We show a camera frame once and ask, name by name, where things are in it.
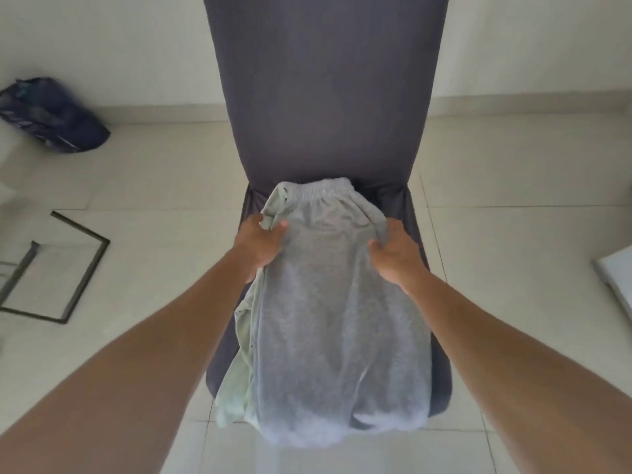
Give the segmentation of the person's left hand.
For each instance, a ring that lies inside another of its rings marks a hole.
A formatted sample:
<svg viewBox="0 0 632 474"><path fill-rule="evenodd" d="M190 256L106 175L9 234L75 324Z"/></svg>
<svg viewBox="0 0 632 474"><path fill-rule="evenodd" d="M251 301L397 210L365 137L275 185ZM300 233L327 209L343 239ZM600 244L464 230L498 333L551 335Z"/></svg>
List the person's left hand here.
<svg viewBox="0 0 632 474"><path fill-rule="evenodd" d="M282 250L282 242L279 245L265 242L265 231L271 228L263 227L263 221L262 214L250 215L243 221L231 249L247 283L252 282L257 271L271 263Z"/></svg>

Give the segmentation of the person's right hand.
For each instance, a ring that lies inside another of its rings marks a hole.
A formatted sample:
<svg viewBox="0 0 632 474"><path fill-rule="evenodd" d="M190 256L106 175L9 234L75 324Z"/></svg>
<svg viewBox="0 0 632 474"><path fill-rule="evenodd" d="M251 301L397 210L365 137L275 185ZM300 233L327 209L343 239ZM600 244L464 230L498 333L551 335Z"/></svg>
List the person's right hand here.
<svg viewBox="0 0 632 474"><path fill-rule="evenodd" d="M386 218L386 235L381 242L388 242L390 255L371 256L371 263L382 278L400 287L406 294L422 280L427 272L419 246L406 232L401 221Z"/></svg>

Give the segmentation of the grey sweatpants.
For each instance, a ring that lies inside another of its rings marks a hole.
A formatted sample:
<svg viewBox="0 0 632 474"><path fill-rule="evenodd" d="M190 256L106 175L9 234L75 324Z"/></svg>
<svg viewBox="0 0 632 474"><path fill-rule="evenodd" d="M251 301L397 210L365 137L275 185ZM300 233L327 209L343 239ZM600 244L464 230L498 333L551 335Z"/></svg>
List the grey sweatpants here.
<svg viewBox="0 0 632 474"><path fill-rule="evenodd" d="M385 215L345 178L281 182L265 221L288 221L253 284L254 417L269 442L327 447L353 432L414 431L429 418L431 332L375 270Z"/></svg>

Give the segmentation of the pale green garment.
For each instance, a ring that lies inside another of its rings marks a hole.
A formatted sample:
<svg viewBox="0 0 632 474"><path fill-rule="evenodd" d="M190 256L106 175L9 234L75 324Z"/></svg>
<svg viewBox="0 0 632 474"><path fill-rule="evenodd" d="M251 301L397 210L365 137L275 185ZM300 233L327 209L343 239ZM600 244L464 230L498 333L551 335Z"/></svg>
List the pale green garment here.
<svg viewBox="0 0 632 474"><path fill-rule="evenodd" d="M287 204L293 184L279 183L264 200L263 194L248 187L240 223L262 213L260 225L270 229ZM207 386L213 395L213 412L219 427L246 422L258 429L256 414L255 360L258 305L264 285L264 270L259 269L240 296L233 318L207 370Z"/></svg>

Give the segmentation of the person's right forearm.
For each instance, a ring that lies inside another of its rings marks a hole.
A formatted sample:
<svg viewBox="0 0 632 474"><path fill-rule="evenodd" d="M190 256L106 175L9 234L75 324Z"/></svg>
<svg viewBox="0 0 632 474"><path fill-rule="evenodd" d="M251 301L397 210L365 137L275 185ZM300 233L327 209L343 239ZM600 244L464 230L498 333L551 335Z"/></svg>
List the person's right forearm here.
<svg viewBox="0 0 632 474"><path fill-rule="evenodd" d="M632 398L424 269L402 285L523 474L632 474Z"/></svg>

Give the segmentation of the person's left forearm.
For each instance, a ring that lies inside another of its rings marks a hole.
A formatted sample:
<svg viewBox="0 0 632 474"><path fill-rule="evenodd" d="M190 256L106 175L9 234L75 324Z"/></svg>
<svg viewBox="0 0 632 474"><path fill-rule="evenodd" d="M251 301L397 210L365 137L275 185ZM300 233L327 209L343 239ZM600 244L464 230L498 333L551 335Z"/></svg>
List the person's left forearm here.
<svg viewBox="0 0 632 474"><path fill-rule="evenodd" d="M230 249L0 435L0 474L160 474L253 271Z"/></svg>

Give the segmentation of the dark grey covered chair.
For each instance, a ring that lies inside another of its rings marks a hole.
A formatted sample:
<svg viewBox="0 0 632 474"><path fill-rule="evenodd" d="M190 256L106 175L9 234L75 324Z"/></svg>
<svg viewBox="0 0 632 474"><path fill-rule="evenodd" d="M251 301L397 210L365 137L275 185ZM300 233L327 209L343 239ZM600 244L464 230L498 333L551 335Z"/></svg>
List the dark grey covered chair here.
<svg viewBox="0 0 632 474"><path fill-rule="evenodd" d="M203 0L248 180L240 223L282 181L346 177L429 268L408 181L449 0Z"/></svg>

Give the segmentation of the black framed glass pane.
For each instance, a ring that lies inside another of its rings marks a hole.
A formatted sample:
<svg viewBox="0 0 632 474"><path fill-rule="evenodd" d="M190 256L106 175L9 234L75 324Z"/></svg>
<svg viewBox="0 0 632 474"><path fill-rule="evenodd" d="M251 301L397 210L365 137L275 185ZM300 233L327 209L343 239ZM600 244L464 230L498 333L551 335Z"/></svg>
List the black framed glass pane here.
<svg viewBox="0 0 632 474"><path fill-rule="evenodd" d="M110 244L57 210L0 212L0 316L66 325Z"/></svg>

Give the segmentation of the white box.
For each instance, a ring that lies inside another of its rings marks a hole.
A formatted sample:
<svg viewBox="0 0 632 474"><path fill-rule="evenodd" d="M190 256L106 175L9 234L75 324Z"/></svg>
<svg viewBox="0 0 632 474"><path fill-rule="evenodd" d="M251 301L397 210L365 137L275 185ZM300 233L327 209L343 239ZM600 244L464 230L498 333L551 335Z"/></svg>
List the white box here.
<svg viewBox="0 0 632 474"><path fill-rule="evenodd" d="M632 322L632 245L592 260L592 265L599 279L612 291Z"/></svg>

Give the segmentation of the dark blue bag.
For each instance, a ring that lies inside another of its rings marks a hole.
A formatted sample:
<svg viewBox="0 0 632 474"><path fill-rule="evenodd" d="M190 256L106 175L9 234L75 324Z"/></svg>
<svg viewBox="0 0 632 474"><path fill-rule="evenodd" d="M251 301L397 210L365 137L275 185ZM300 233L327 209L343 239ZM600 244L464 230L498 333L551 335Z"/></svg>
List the dark blue bag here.
<svg viewBox="0 0 632 474"><path fill-rule="evenodd" d="M95 150L111 135L92 111L50 77L17 79L0 90L0 119L58 153Z"/></svg>

